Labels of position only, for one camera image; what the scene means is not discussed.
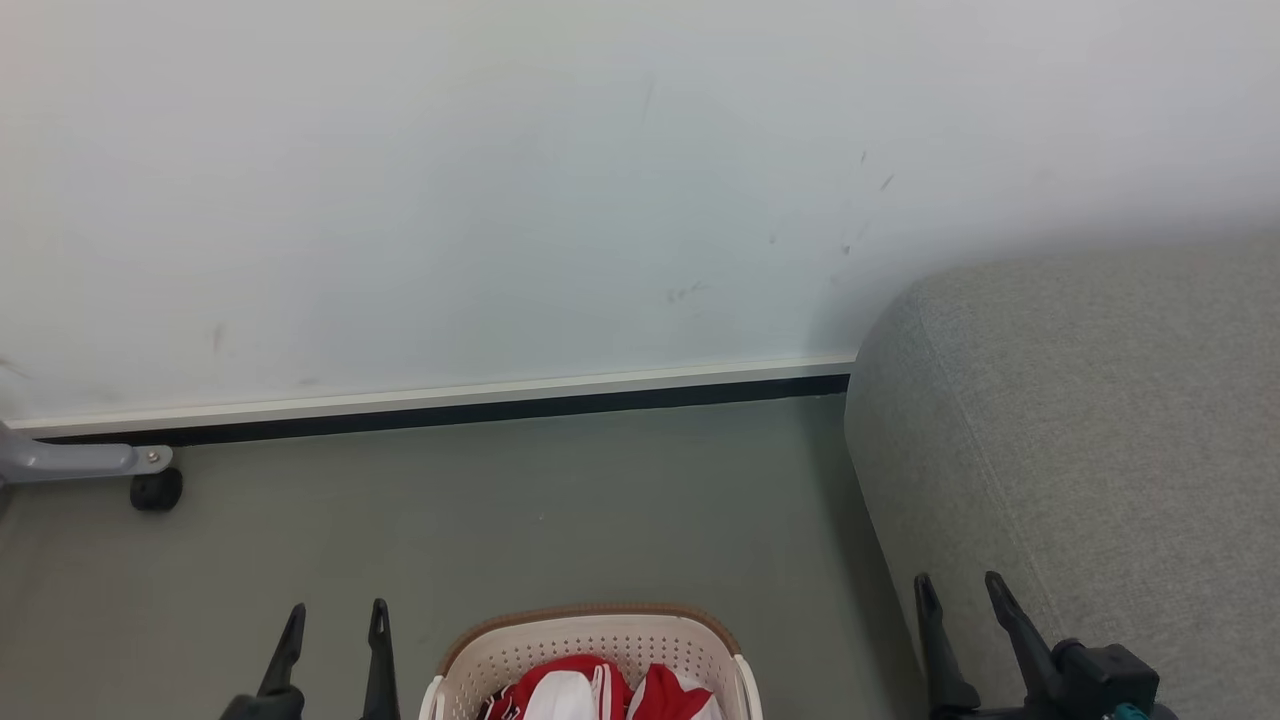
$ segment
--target white plastic basket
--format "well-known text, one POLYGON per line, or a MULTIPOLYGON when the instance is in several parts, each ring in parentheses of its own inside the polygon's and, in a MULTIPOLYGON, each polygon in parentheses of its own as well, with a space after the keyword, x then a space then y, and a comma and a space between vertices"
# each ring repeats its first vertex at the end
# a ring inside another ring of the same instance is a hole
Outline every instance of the white plastic basket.
POLYGON ((710 615, 672 605, 580 605, 472 628, 440 662, 419 720, 475 720, 485 698, 526 671, 580 653, 612 660, 631 688, 650 664, 664 664, 716 693, 724 720, 764 717, 751 666, 710 615))

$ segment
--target gray fabric upholstery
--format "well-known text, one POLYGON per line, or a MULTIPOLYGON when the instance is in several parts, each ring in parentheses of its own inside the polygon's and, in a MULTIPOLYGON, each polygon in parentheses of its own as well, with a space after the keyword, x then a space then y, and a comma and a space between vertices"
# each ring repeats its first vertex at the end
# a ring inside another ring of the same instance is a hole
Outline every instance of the gray fabric upholstery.
POLYGON ((996 569, 1046 639, 1124 643, 1184 720, 1280 714, 1280 243, 923 281, 863 345, 846 432, 913 634, 928 571, 987 705, 1023 694, 996 569))

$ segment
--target black wheel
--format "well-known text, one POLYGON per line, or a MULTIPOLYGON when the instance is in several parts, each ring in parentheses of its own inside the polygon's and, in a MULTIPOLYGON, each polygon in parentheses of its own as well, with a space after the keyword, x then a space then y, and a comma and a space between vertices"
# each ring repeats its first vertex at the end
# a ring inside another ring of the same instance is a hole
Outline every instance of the black wheel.
POLYGON ((155 475, 134 475, 129 486, 129 502, 137 510, 168 512, 182 497, 182 473, 168 468, 155 475))

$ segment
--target black baseboard strip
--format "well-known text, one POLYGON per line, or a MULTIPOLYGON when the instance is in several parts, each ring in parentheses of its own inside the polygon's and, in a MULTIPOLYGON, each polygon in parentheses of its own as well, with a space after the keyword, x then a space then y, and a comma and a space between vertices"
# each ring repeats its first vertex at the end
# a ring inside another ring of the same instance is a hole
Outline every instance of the black baseboard strip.
POLYGON ((849 375, 819 375, 724 383, 664 389, 640 389, 604 395, 579 395, 573 397, 548 397, 541 400, 516 400, 479 405, 453 405, 449 407, 424 407, 421 410, 392 410, 357 415, 329 415, 296 420, 264 420, 230 425, 202 425, 161 430, 137 430, 96 436, 77 436, 51 439, 56 443, 127 442, 129 445, 215 445, 303 436, 332 436, 425 428, 430 425, 461 425, 466 423, 492 423, 520 418, 552 418, 557 415, 584 415, 614 410, 641 410, 652 407, 681 407, 686 405, 716 405, 721 402, 746 402, 751 400, 777 400, 835 395, 849 387, 849 375))

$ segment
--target red and white garment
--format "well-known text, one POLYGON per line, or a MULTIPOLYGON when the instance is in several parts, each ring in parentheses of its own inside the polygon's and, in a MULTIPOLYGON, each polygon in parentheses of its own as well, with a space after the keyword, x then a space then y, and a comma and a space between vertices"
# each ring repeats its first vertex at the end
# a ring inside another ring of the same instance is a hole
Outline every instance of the red and white garment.
POLYGON ((716 696, 666 665, 650 665, 626 720, 724 720, 716 696))
POLYGON ((631 688, 618 666, 594 655, 539 665, 480 707, 476 720, 625 720, 631 688))

